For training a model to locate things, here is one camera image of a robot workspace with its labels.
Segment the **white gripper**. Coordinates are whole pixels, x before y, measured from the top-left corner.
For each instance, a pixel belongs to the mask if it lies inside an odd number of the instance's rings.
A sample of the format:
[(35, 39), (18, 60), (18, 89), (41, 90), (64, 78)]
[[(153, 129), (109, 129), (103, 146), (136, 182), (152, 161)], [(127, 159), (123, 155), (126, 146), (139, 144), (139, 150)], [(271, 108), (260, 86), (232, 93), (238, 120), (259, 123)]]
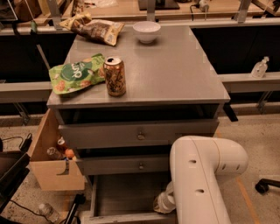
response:
[(153, 210), (160, 214), (168, 214), (176, 208), (173, 184), (170, 182), (153, 202)]

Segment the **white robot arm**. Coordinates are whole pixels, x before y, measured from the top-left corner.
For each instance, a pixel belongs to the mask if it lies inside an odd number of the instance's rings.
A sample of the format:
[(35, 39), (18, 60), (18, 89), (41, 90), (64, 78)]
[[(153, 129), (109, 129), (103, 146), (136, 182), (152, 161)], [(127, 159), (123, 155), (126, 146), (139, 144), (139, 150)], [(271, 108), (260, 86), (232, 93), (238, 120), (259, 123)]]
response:
[(171, 147), (171, 182), (155, 198), (153, 209), (160, 214), (175, 211), (178, 224), (231, 224), (216, 177), (241, 175), (248, 163), (237, 142), (182, 136)]

